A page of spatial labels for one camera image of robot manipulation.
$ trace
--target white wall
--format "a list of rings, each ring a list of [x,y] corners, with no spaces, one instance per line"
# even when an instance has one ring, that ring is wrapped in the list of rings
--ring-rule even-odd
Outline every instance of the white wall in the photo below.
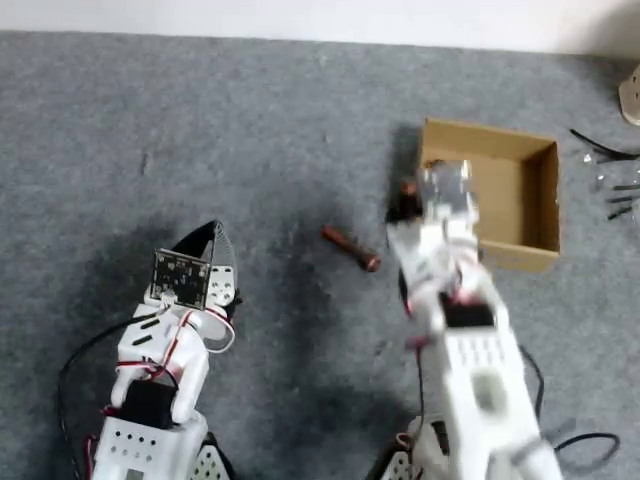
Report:
[[[0,0],[0,29],[334,40],[640,58],[640,0]]]

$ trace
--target white bracket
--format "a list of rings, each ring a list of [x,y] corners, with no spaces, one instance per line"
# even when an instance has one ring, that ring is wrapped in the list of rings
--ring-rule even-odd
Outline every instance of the white bracket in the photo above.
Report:
[[[640,126],[640,65],[620,85],[619,93],[622,115],[630,123]]]

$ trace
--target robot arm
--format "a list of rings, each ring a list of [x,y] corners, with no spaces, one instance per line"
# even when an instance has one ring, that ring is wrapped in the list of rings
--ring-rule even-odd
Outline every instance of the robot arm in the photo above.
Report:
[[[208,245],[209,261],[202,259]],[[233,249],[218,222],[174,249],[156,252],[152,284],[134,315],[144,320],[130,324],[118,344],[117,379],[92,480],[125,480],[130,471],[143,480],[233,478],[195,410],[208,354],[226,351],[235,339]]]
[[[413,472],[443,480],[561,480],[540,435],[507,308],[479,259],[470,179],[467,162],[420,170],[417,194],[405,196],[387,222],[407,311],[438,371],[449,444],[441,454],[424,419],[414,422]]]

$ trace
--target circuit board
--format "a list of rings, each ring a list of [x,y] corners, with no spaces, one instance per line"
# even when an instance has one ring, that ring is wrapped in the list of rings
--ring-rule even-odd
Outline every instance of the circuit board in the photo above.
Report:
[[[175,303],[184,307],[204,310],[211,265],[200,258],[171,250],[155,252],[151,298],[163,295],[175,297]]]

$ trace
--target open cardboard box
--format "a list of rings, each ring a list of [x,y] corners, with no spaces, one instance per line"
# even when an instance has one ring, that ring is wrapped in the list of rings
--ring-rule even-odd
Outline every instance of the open cardboard box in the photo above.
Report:
[[[542,272],[560,255],[558,145],[555,140],[492,127],[427,119],[420,165],[469,160],[487,260]]]

